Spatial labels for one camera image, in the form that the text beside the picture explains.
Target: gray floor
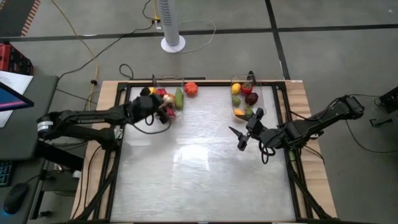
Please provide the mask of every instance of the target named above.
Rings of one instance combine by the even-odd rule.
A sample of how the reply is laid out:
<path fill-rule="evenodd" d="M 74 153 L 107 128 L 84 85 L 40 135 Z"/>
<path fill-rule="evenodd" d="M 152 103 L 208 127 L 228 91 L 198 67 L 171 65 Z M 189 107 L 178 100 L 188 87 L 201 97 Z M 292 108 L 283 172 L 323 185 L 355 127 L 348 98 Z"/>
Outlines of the gray floor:
<path fill-rule="evenodd" d="M 80 34 L 113 34 L 145 27 L 141 10 L 144 0 L 60 1 L 59 5 Z M 271 1 L 278 27 L 352 26 L 398 23 L 396 1 Z M 218 29 L 270 27 L 261 0 L 177 0 L 180 21 L 211 19 Z M 147 14 L 152 15 L 149 7 Z M 206 24 L 181 29 L 211 29 Z M 67 23 L 49 0 L 43 0 L 28 36 L 72 35 Z M 209 35 L 187 37 L 188 49 L 204 44 Z M 313 112 L 347 93 L 380 95 L 397 86 L 398 30 L 347 30 L 280 33 L 292 79 L 304 80 Z M 99 52 L 112 39 L 88 40 Z M 90 59 L 76 40 L 15 42 L 36 67 L 37 74 L 60 75 Z M 185 77 L 230 78 L 253 70 L 263 79 L 283 79 L 272 34 L 218 34 L 206 48 L 182 55 L 169 55 L 159 37 L 124 39 L 98 59 L 99 80 L 123 80 L 118 67 L 128 63 L 135 77 L 178 74 Z M 88 96 L 94 65 L 66 76 L 59 88 Z M 396 129 L 373 129 L 368 119 L 381 112 L 372 98 L 360 97 L 366 112 L 349 121 L 358 140 L 367 147 L 396 149 Z M 62 93 L 55 95 L 52 110 L 81 110 L 85 102 Z M 396 223 L 398 219 L 398 155 L 373 154 L 359 148 L 344 122 L 328 129 L 320 138 L 331 191 L 338 216 L 343 220 Z M 64 221 L 70 216 L 72 199 L 47 194 L 43 210 L 52 208 L 52 218 L 36 223 Z"/>

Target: table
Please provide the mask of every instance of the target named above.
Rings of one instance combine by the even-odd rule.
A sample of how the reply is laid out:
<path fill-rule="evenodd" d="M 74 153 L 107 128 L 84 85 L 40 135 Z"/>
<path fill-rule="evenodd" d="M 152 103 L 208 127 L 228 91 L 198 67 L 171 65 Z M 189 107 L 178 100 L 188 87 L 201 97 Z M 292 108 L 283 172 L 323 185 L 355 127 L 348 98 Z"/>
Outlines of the table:
<path fill-rule="evenodd" d="M 148 83 L 150 81 L 129 81 L 131 83 Z M 203 80 L 195 80 L 193 82 L 203 82 Z M 212 82 L 230 82 L 230 80 L 212 80 Z M 118 81 L 107 81 L 103 82 L 102 88 L 101 88 L 101 93 L 99 94 L 99 100 L 97 104 L 97 110 L 106 110 L 114 105 L 115 101 L 115 96 L 118 88 Z M 289 97 L 289 104 L 290 104 L 290 109 L 302 116 L 310 116 L 310 109 L 308 106 L 308 101 L 307 97 L 305 94 L 305 89 L 304 89 L 304 84 L 301 81 L 285 81 L 285 85 L 287 88 L 287 94 Z M 124 101 L 124 97 L 121 97 L 120 103 Z M 279 95 L 279 101 L 281 104 L 281 107 L 283 107 L 284 101 L 281 95 Z M 94 128 L 96 129 L 101 129 L 108 127 L 107 124 L 95 124 L 93 125 Z M 90 142 L 88 144 L 87 150 L 86 150 L 86 157 L 85 157 L 85 162 L 84 162 L 84 168 L 83 168 L 83 175 L 84 177 L 87 177 L 88 174 L 88 163 L 90 158 L 92 157 L 95 149 L 99 146 L 97 142 Z M 317 150 L 320 152 L 319 145 L 317 141 L 310 141 L 308 143 L 308 146 L 311 148 Z M 75 203 L 73 204 L 73 209 L 72 209 L 72 215 L 75 212 L 76 208 L 78 208 L 76 215 L 80 214 L 83 211 L 83 204 L 84 200 L 80 200 L 80 205 L 78 206 L 78 201 L 80 198 L 80 188 L 82 191 L 82 196 L 84 196 L 87 192 L 87 201 L 86 205 L 90 202 L 90 200 L 94 197 L 99 181 L 100 181 L 100 175 L 101 175 L 101 170 L 103 166 L 103 159 L 104 159 L 104 151 L 98 151 L 94 158 L 93 162 L 91 165 L 90 169 L 90 179 L 88 180 L 88 185 L 87 185 L 87 179 L 84 178 L 83 180 L 80 180 L 80 183 L 78 185 L 78 190 L 75 196 Z M 302 152 L 302 164 L 303 164 L 303 170 L 305 174 L 305 179 L 307 181 L 307 187 L 309 191 L 312 193 L 314 198 L 317 200 L 317 202 L 325 209 L 327 213 L 329 213 L 331 216 L 335 217 L 336 216 L 336 210 L 335 206 L 333 203 L 333 199 L 331 197 L 331 192 L 328 184 L 328 179 L 326 176 L 326 171 L 325 167 L 323 165 L 322 160 L 314 155 L 313 153 L 303 150 Z M 106 204 L 108 202 L 108 191 L 109 189 L 105 192 L 102 202 L 101 202 L 101 210 L 99 213 L 99 218 L 104 218 L 105 213 L 106 213 Z M 300 207 L 300 213 L 301 217 L 305 218 L 305 206 L 303 202 L 303 197 L 300 193 L 300 191 L 297 189 L 297 194 L 298 194 L 298 201 L 299 201 L 299 207 Z"/>
<path fill-rule="evenodd" d="M 5 127 L 0 129 L 1 152 L 0 159 L 8 159 L 7 152 L 34 148 L 37 144 L 36 119 L 49 111 L 50 104 L 58 83 L 58 77 L 35 76 L 27 87 L 24 96 L 32 100 L 35 105 L 32 108 L 15 110 Z M 30 158 L 28 161 L 19 161 L 15 164 L 12 175 L 12 186 L 27 181 L 29 178 L 40 174 L 43 170 L 45 160 L 42 158 Z M 29 191 L 25 197 L 21 209 L 14 215 L 0 212 L 0 223 L 26 223 L 30 217 L 32 204 L 37 201 L 37 189 L 39 178 L 31 180 Z M 10 187 L 0 188 L 0 202 L 3 202 Z"/>

